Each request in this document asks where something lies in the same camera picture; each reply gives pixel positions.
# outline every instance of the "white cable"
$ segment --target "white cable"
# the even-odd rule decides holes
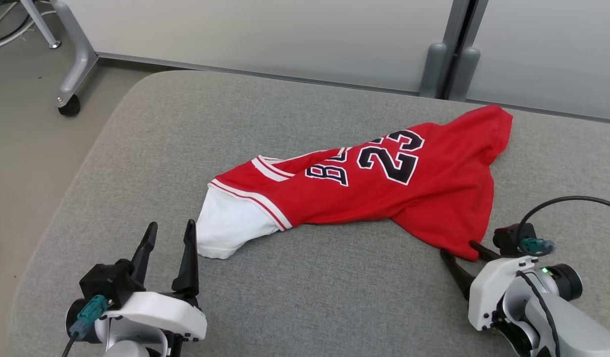
[[[13,7],[15,7],[17,4],[18,4],[17,2],[15,2],[15,3],[11,4],[11,5],[10,5],[10,7],[8,7],[8,8],[5,10],[5,12],[3,12],[3,14],[0,16],[0,22],[1,22],[1,20],[3,20],[3,18],[6,16],[6,14],[7,14],[8,12],[10,12],[10,10],[11,10],[11,9],[13,9]]]
[[[40,16],[45,16],[46,14],[53,14],[53,13],[56,13],[56,11],[45,11],[44,13],[41,13],[41,14],[40,14]],[[30,27],[32,27],[32,26],[33,26],[33,25],[35,25],[35,24],[36,24],[35,22],[30,21],[30,22],[28,23],[28,25],[27,25],[27,26],[25,26],[25,27],[23,27],[22,29],[18,30],[18,31],[17,31],[15,34],[12,34],[12,36],[10,36],[10,37],[6,38],[6,39],[5,39],[5,40],[3,40],[3,41],[0,41],[0,47],[1,47],[1,46],[5,46],[5,45],[7,45],[8,43],[10,43],[10,42],[14,41],[15,39],[17,39],[17,38],[21,37],[21,35],[22,35],[22,34],[23,34],[25,31],[29,30],[29,28],[30,28]]]

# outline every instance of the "gray floor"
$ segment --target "gray floor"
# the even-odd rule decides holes
[[[166,69],[101,61],[78,93],[80,114],[65,119],[53,104],[74,48],[55,15],[45,20],[62,47],[35,30],[0,48],[0,356],[19,277],[87,152],[124,94]]]

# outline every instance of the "white fabric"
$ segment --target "white fabric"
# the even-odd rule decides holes
[[[197,253],[225,259],[245,242],[278,230],[273,220],[253,203],[208,187],[197,220]]]
[[[208,187],[219,190],[225,194],[234,197],[235,199],[243,199],[243,201],[248,201],[253,205],[257,206],[257,208],[264,212],[267,215],[267,218],[271,219],[271,221],[281,231],[291,228],[291,223],[289,223],[289,219],[287,219],[287,217],[282,214],[282,212],[275,204],[273,204],[273,202],[271,202],[269,199],[267,199],[267,197],[263,196],[262,194],[235,189],[234,187],[230,187],[225,183],[217,180],[216,178],[210,181],[210,183],[208,183]]]

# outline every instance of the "caster wheel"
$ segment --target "caster wheel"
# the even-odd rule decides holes
[[[58,108],[58,111],[64,116],[77,115],[77,113],[80,113],[80,100],[76,95],[72,95],[69,102],[64,107]]]

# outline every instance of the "red basketball jersey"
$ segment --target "red basketball jersey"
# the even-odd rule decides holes
[[[446,125],[427,122],[355,147],[289,160],[259,156],[208,186],[252,203],[280,230],[391,218],[432,246],[476,260],[468,242],[480,242],[488,228],[489,165],[510,130],[511,115],[487,106]]]

